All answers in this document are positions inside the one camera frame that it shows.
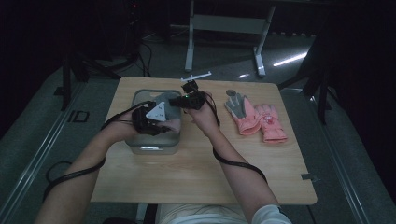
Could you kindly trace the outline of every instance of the metal stand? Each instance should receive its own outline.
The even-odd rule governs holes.
[[[190,30],[189,30],[189,45],[187,48],[187,57],[185,71],[192,71],[192,60],[194,53],[194,30],[209,30],[209,31],[222,31],[222,32],[235,32],[261,35],[260,43],[254,50],[257,70],[259,76],[265,76],[264,65],[262,62],[262,47],[265,38],[268,35],[268,30],[271,24],[276,7],[270,7],[267,18],[264,19],[251,19],[251,18],[234,18],[223,16],[209,16],[194,14],[194,0],[191,0],[190,5]]]

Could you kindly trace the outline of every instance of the wire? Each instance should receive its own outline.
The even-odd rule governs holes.
[[[217,109],[216,109],[216,103],[213,100],[212,96],[210,94],[208,94],[207,92],[204,91],[198,91],[196,88],[191,87],[193,89],[193,91],[199,92],[201,94],[201,96],[205,97],[205,102],[209,105],[210,109],[212,110],[213,114],[216,117],[216,122],[218,123],[218,126],[220,127],[220,121],[219,121],[219,117],[218,117],[218,113],[217,113]],[[206,96],[208,96],[212,102],[209,102],[206,98]],[[266,183],[268,183],[267,178],[265,177],[265,174],[256,166],[251,165],[249,163],[246,162],[240,162],[240,161],[228,161],[224,158],[222,158],[218,152],[216,151],[216,149],[213,147],[213,155],[215,156],[216,160],[218,160],[221,163],[227,164],[227,165],[232,165],[232,166],[239,166],[239,167],[243,167],[243,168],[247,168],[249,170],[255,171],[257,172]]]
[[[145,105],[145,104],[148,104],[148,103],[149,103],[149,101],[145,101],[145,102],[139,103],[139,104],[134,105],[134,106],[132,106],[131,108],[129,108],[129,109],[127,109],[127,110],[125,110],[125,111],[123,111],[123,112],[121,112],[121,113],[119,113],[119,114],[116,114],[115,116],[111,117],[110,119],[108,119],[108,120],[105,122],[105,124],[102,126],[101,130],[103,130],[105,127],[107,127],[108,124],[110,124],[110,123],[113,122],[113,121],[127,122],[127,123],[133,125],[133,124],[134,124],[134,121],[133,121],[133,120],[119,119],[119,117],[121,117],[122,115],[124,115],[124,114],[126,114],[126,113],[128,113],[128,112],[130,112],[130,111],[132,111],[132,110],[134,110],[134,109],[136,109],[136,108],[138,108],[138,107],[141,106],[141,105]],[[73,172],[73,173],[70,173],[70,174],[67,174],[67,175],[62,175],[62,176],[60,176],[60,177],[58,177],[58,178],[56,178],[55,180],[52,181],[52,180],[50,180],[50,171],[51,171],[55,166],[57,166],[57,165],[59,165],[59,164],[61,164],[61,163],[69,163],[69,164],[71,164],[71,162],[70,162],[70,161],[58,161],[57,163],[53,164],[53,165],[49,168],[49,170],[47,171],[47,173],[46,173],[46,178],[47,178],[47,180],[49,181],[49,184],[47,185],[47,187],[46,187],[46,189],[45,189],[45,191],[44,191],[43,202],[46,200],[46,198],[47,198],[47,196],[49,195],[50,191],[51,191],[55,186],[57,186],[57,185],[63,183],[64,181],[71,180],[71,179],[74,179],[74,178],[79,177],[79,176],[82,176],[82,175],[90,174],[90,173],[92,173],[92,172],[94,172],[94,171],[100,169],[100,168],[105,164],[105,162],[106,162],[106,158],[103,158],[98,164],[94,165],[94,166],[91,167],[91,168],[88,168],[88,169],[85,169],[85,170],[76,171],[76,172]]]
[[[46,201],[47,196],[49,195],[50,191],[57,185],[63,183],[64,181],[74,179],[76,177],[82,176],[82,175],[87,175],[90,174],[99,168],[101,168],[105,164],[106,158],[103,158],[98,164],[94,165],[91,168],[85,169],[85,170],[80,170],[68,175],[62,175],[61,177],[55,179],[54,181],[51,181],[47,188],[44,191],[44,197],[43,197],[43,202]]]

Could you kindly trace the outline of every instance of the hand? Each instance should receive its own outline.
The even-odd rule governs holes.
[[[193,118],[193,122],[198,126],[204,135],[210,137],[213,133],[219,131],[219,126],[216,120],[216,116],[210,108],[208,102],[212,102],[211,93],[206,92],[207,102],[199,110],[186,109],[185,111],[190,114]]]
[[[110,144],[126,140],[138,134],[134,128],[132,121],[132,113],[129,111],[114,121],[110,122],[99,134],[105,138]]]

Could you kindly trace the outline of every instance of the work glove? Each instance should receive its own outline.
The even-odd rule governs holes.
[[[260,116],[245,95],[236,93],[230,96],[225,107],[233,116],[240,134],[249,135],[260,129]]]
[[[255,105],[255,109],[261,117],[262,141],[265,143],[286,142],[288,137],[283,132],[275,107],[273,105]]]

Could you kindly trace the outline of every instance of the white object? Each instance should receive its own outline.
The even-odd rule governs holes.
[[[208,77],[208,76],[211,76],[211,75],[212,75],[212,73],[210,71],[208,71],[206,74],[197,75],[197,76],[190,75],[190,77],[181,78],[180,80],[184,81],[184,82],[187,82],[187,81],[191,81],[191,80],[194,80],[194,79],[197,79],[197,78],[200,78],[200,77]]]
[[[146,114],[146,118],[155,119],[158,121],[166,121],[165,117],[165,102],[160,102],[152,110]]]

